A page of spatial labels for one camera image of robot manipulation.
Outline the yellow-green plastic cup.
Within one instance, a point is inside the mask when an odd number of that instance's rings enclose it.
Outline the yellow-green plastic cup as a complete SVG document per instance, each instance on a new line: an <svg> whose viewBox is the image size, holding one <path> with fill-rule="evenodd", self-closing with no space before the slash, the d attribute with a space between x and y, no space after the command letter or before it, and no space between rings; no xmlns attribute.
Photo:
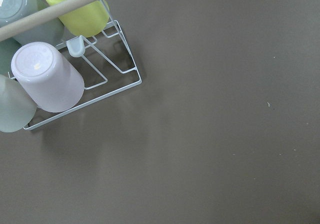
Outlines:
<svg viewBox="0 0 320 224"><path fill-rule="evenodd" d="M56 5L65 0L46 0ZM75 36L92 37L100 33L108 23L110 16L100 1L95 1L59 17L64 26Z"/></svg>

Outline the grey-blue plastic cup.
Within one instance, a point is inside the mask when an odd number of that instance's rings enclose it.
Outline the grey-blue plastic cup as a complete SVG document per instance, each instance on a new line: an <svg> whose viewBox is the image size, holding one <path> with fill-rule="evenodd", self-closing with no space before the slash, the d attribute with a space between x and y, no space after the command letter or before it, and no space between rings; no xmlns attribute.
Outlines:
<svg viewBox="0 0 320 224"><path fill-rule="evenodd" d="M13 23L48 7L42 0L0 0L0 26ZM61 43L64 25L55 18L42 25L13 36L21 45L32 42L46 42L53 46Z"/></svg>

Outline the white plastic cup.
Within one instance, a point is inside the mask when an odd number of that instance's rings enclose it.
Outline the white plastic cup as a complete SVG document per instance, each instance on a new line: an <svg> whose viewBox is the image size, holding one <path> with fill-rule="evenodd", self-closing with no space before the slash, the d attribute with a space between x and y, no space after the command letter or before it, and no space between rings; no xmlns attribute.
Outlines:
<svg viewBox="0 0 320 224"><path fill-rule="evenodd" d="M18 131L32 120L37 105L17 81L1 75L0 83L0 130Z"/></svg>

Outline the pink plastic cup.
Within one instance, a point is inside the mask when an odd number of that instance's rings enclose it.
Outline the pink plastic cup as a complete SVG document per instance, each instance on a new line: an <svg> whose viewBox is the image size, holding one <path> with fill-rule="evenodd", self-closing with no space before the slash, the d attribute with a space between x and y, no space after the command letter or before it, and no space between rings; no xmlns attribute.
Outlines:
<svg viewBox="0 0 320 224"><path fill-rule="evenodd" d="M59 113L75 106L83 96L84 79L52 45L32 42L19 48L11 70L38 107Z"/></svg>

